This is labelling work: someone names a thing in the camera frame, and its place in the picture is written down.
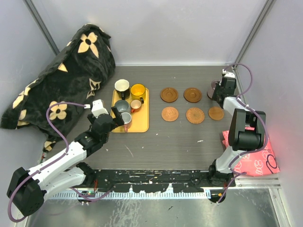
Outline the pink mug white interior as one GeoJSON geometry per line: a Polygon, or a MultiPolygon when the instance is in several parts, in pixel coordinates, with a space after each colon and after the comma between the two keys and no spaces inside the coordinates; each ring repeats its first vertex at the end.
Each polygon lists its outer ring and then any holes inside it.
{"type": "Polygon", "coordinates": [[[129,128],[132,125],[132,116],[130,113],[124,112],[121,113],[122,120],[124,121],[123,127],[124,127],[124,132],[128,132],[129,128]]]}

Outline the purple mug black handle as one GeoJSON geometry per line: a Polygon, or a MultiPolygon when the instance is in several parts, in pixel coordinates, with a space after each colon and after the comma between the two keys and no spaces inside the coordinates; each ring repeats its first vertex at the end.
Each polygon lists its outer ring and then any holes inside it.
{"type": "Polygon", "coordinates": [[[215,90],[215,88],[216,88],[216,84],[219,83],[219,82],[220,82],[220,80],[218,80],[218,79],[213,80],[213,81],[211,82],[211,85],[210,85],[210,87],[209,87],[209,89],[208,89],[208,91],[207,91],[207,97],[208,97],[210,100],[213,99],[213,94],[214,94],[214,90],[215,90]]]}

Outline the small red cup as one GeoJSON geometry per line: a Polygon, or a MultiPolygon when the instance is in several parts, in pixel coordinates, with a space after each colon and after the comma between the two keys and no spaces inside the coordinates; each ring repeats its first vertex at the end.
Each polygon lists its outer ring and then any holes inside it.
{"type": "Polygon", "coordinates": [[[140,100],[133,100],[130,103],[130,107],[131,107],[131,113],[135,113],[140,111],[141,107],[142,107],[142,103],[140,100]]]}

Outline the light wooden coaster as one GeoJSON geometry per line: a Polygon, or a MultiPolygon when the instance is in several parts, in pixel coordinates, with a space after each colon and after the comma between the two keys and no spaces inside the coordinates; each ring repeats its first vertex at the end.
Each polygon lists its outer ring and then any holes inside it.
{"type": "Polygon", "coordinates": [[[212,120],[219,121],[224,117],[224,111],[222,108],[214,106],[208,110],[208,115],[212,120]]]}

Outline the black mug cream interior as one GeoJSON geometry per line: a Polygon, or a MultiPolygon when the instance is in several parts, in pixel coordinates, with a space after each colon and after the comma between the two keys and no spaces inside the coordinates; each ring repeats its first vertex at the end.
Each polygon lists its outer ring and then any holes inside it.
{"type": "Polygon", "coordinates": [[[115,82],[114,88],[122,100],[130,96],[130,84],[126,79],[119,79],[115,82]]]}

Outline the yellow mug black handle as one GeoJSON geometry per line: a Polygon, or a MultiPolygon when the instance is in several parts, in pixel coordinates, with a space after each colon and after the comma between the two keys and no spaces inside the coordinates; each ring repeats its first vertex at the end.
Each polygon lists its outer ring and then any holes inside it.
{"type": "Polygon", "coordinates": [[[142,84],[134,84],[131,89],[131,97],[133,100],[139,100],[142,104],[146,99],[146,87],[142,84]]]}

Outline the brown wooden saucer coaster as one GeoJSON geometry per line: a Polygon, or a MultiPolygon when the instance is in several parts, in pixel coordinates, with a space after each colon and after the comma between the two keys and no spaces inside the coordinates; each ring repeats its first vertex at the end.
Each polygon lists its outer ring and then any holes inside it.
{"type": "Polygon", "coordinates": [[[188,102],[197,103],[202,99],[202,92],[195,87],[189,87],[184,91],[183,96],[188,102]]]}
{"type": "Polygon", "coordinates": [[[166,87],[160,92],[160,97],[164,102],[172,103],[178,99],[178,92],[175,88],[166,87]]]}

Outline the woven rattan coaster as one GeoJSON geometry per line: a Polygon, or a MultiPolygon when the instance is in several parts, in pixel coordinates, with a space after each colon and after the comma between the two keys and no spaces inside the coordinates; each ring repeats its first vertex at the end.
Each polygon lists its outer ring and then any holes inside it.
{"type": "Polygon", "coordinates": [[[176,108],[169,106],[169,107],[165,107],[162,110],[161,116],[162,116],[163,120],[168,121],[168,122],[173,122],[178,118],[179,113],[176,108]]]}
{"type": "Polygon", "coordinates": [[[200,124],[204,121],[205,114],[201,109],[192,107],[186,111],[186,118],[192,124],[200,124]]]}

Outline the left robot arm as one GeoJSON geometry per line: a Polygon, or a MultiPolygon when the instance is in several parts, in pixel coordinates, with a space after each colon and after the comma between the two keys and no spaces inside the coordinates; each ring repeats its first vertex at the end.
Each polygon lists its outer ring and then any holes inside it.
{"type": "Polygon", "coordinates": [[[95,171],[83,162],[107,143],[109,133],[124,124],[116,107],[115,114],[88,115],[90,128],[49,160],[28,170],[20,167],[11,178],[7,196],[8,215],[14,221],[11,205],[14,204],[24,217],[34,214],[43,203],[55,194],[82,185],[90,187],[96,180],[95,171]]]}

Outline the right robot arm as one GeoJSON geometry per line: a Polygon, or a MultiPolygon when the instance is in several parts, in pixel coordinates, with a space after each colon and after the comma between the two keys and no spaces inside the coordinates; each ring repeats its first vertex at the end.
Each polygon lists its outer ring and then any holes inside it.
{"type": "Polygon", "coordinates": [[[237,163],[245,155],[263,150],[268,142],[266,114],[244,104],[234,95],[235,89],[236,78],[222,76],[221,81],[216,82],[212,96],[223,110],[232,114],[228,147],[208,169],[207,180],[212,186],[230,182],[237,163]]]}

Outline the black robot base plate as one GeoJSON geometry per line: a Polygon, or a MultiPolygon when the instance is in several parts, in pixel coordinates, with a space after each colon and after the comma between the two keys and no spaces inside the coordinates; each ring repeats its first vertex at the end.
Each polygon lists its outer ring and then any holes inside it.
{"type": "Polygon", "coordinates": [[[99,192],[203,192],[205,187],[225,187],[233,174],[214,174],[203,170],[113,170],[94,169],[80,186],[96,187],[99,192]]]}

